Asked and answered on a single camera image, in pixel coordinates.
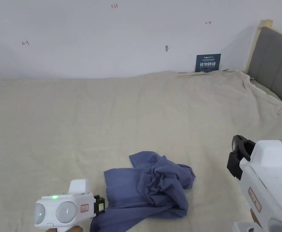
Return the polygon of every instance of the black clamp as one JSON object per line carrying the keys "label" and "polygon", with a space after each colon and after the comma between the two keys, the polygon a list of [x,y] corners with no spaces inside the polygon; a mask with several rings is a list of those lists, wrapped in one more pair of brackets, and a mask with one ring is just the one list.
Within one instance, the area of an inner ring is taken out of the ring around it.
{"label": "black clamp", "polygon": [[243,136],[236,135],[232,138],[231,146],[232,152],[229,153],[227,168],[234,177],[241,180],[242,170],[240,168],[240,161],[243,158],[247,161],[251,160],[255,143],[247,140]]}
{"label": "black clamp", "polygon": [[99,195],[95,195],[96,202],[93,204],[93,213],[98,215],[105,212],[105,200]]}

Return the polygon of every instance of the wrinkled bedsheet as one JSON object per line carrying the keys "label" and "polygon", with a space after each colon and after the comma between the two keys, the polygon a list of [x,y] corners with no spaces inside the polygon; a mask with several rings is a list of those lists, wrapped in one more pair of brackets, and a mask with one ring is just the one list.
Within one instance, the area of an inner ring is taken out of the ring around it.
{"label": "wrinkled bedsheet", "polygon": [[[155,151],[194,170],[188,215],[145,219],[129,231],[231,231],[251,220],[227,170],[232,137],[282,141],[282,102],[241,72],[161,72],[126,79],[0,81],[0,231],[34,227],[35,202]],[[90,221],[82,224],[89,230]]]}

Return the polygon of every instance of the handle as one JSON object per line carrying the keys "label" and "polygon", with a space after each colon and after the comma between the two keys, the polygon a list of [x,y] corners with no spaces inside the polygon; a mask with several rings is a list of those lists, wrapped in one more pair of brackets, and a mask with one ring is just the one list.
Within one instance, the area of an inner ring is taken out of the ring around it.
{"label": "handle", "polygon": [[66,232],[67,230],[71,229],[72,227],[59,227],[57,228],[57,232]]}

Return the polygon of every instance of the red label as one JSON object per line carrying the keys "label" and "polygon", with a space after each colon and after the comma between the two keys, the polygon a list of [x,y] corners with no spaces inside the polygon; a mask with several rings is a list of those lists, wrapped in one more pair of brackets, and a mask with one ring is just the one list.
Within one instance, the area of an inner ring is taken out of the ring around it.
{"label": "red label", "polygon": [[81,205],[81,212],[87,212],[88,211],[88,204],[86,205]]}
{"label": "red label", "polygon": [[257,208],[257,211],[260,212],[261,211],[261,204],[259,203],[255,193],[253,192],[252,188],[248,188],[248,194],[250,195],[255,207]]}

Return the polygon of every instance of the red handwritten mark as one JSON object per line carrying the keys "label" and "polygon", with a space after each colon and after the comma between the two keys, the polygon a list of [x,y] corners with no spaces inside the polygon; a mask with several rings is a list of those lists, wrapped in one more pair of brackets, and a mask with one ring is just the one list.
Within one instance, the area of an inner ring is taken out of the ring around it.
{"label": "red handwritten mark", "polygon": [[29,45],[28,40],[26,40],[26,41],[27,41],[27,42],[25,42],[25,43],[23,42],[23,45],[25,45],[25,44],[28,44],[28,45]]}

